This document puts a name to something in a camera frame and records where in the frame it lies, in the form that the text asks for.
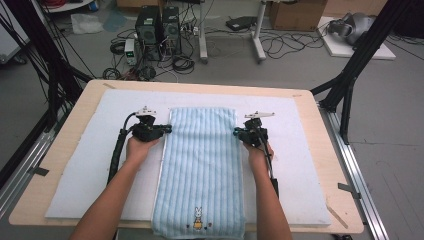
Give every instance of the white paper sheet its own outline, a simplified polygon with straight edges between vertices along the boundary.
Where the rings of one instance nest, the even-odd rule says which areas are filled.
[[[81,218],[106,186],[108,168],[119,129],[125,118],[144,106],[157,111],[155,124],[167,124],[172,107],[228,107],[236,109],[238,126],[245,114],[274,112],[262,118],[275,151],[274,175],[279,181],[280,202],[292,226],[326,226],[329,214],[303,127],[293,99],[107,90],[68,162],[59,187],[46,213],[48,218]],[[134,117],[128,126],[136,123]],[[122,219],[151,220],[159,180],[164,139],[149,153],[137,174]],[[124,161],[125,147],[121,156]],[[254,179],[242,148],[246,221],[256,222]]]

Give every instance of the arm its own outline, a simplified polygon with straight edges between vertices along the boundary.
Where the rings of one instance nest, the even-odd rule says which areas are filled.
[[[249,164],[256,183],[258,240],[292,239],[283,208],[269,179],[264,152],[245,143],[244,146],[249,151]],[[274,151],[269,145],[268,149],[273,155]]]
[[[84,214],[70,239],[113,238],[138,169],[158,141],[144,143],[134,137],[128,140],[125,163]]]

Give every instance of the metal rail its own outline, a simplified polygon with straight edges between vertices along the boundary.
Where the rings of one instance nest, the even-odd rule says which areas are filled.
[[[352,183],[352,187],[354,188],[353,190],[361,194],[361,198],[358,199],[358,201],[361,204],[372,235],[376,240],[388,240],[389,237],[387,235],[386,229],[384,228],[377,208],[374,205],[371,194],[368,191],[367,184],[362,176],[361,170],[359,169],[352,148],[344,143],[342,136],[339,134],[340,120],[336,113],[326,112],[325,114],[331,125],[331,130],[342,155],[342,160],[348,172],[349,180]]]
[[[29,179],[34,174],[33,170],[36,169],[43,160],[66,118],[67,115],[63,111],[59,111],[57,119],[60,119],[60,121],[56,122],[52,128],[45,130],[39,135],[21,163],[10,176],[9,180],[1,188],[0,219],[4,217],[13,200],[29,183]]]

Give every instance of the cardboard box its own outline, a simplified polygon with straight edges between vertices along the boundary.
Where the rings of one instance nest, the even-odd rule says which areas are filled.
[[[299,0],[294,4],[273,3],[271,25],[276,30],[315,31],[327,0]]]
[[[365,13],[377,16],[387,0],[328,0],[323,16],[342,18],[346,13]]]
[[[140,8],[141,6],[163,6],[163,0],[116,0],[119,8]]]

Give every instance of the wooden table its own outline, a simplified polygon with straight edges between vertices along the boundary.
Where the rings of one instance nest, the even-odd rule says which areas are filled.
[[[50,170],[45,176],[34,175],[9,221],[14,225],[75,226],[75,219],[46,219],[44,217],[58,186],[62,172],[78,145],[81,134],[91,119],[107,89],[128,89],[162,92],[190,92],[272,96],[292,98],[296,102],[305,130],[310,153],[322,186],[332,224],[320,228],[291,228],[293,232],[361,233],[364,229],[358,210],[349,192],[338,189],[346,184],[339,160],[324,126],[312,94],[307,90],[273,89],[175,83],[124,82],[93,80],[85,88],[78,103],[46,154],[40,167]],[[150,228],[147,221],[122,221],[120,227]],[[256,226],[247,224],[247,231]]]

